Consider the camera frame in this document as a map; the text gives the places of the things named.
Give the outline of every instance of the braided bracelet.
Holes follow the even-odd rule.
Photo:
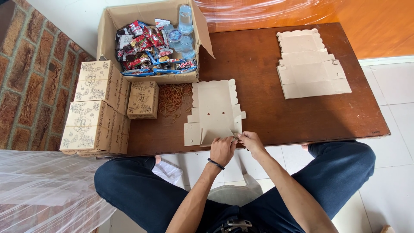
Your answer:
[[[214,162],[214,161],[213,161],[213,160],[211,160],[210,158],[208,158],[208,159],[207,159],[207,161],[209,161],[209,162],[213,163],[214,165],[216,165],[217,167],[219,167],[221,170],[224,170],[224,167],[223,167],[223,166],[221,166],[220,164],[218,164],[218,163]]]

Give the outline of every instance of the dark blue jeans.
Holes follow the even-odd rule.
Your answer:
[[[356,141],[312,144],[308,150],[315,159],[292,177],[332,219],[372,176],[375,154]],[[95,187],[148,233],[161,233],[188,192],[155,175],[154,164],[154,157],[112,159],[96,171]],[[304,232],[275,187],[241,207],[207,200],[197,232],[214,230],[229,218],[249,220],[262,232]]]

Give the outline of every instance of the brown table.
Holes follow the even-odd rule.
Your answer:
[[[285,100],[276,66],[281,59],[276,33],[317,28],[328,53],[341,62],[352,93]],[[390,135],[358,60],[340,23],[276,27],[210,34],[216,59],[200,48],[202,81],[236,80],[247,119],[243,130],[257,132],[265,146],[349,140]],[[174,124],[132,120],[128,155],[209,150],[184,146],[185,112]]]

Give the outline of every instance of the hand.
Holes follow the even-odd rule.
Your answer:
[[[233,137],[215,138],[211,144],[210,159],[225,167],[234,155],[237,140],[232,143]]]
[[[258,159],[259,155],[267,154],[257,133],[244,131],[243,134],[238,133],[237,137],[239,138],[240,143],[252,153],[254,159]]]

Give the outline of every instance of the pile of rubber bands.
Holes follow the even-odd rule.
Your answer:
[[[161,113],[165,120],[173,124],[181,116],[181,105],[190,104],[191,84],[170,84],[160,85],[158,112]]]

